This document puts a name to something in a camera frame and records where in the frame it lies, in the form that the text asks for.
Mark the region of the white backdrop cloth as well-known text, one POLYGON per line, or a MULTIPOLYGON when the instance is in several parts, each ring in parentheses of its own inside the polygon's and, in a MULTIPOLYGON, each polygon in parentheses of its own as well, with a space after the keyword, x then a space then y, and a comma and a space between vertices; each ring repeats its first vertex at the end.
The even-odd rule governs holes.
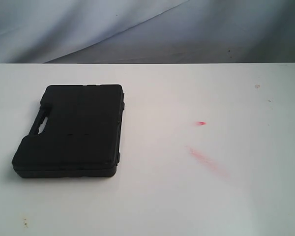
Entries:
POLYGON ((0 0, 0 63, 295 62, 295 0, 0 0))

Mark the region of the black plastic carrying case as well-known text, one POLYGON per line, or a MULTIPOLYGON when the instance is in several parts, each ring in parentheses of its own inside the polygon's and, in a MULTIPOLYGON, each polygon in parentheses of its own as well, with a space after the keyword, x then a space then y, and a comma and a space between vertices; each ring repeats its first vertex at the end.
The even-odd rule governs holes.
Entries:
POLYGON ((120 85, 50 85, 13 156, 22 178, 112 177, 120 159, 120 85))

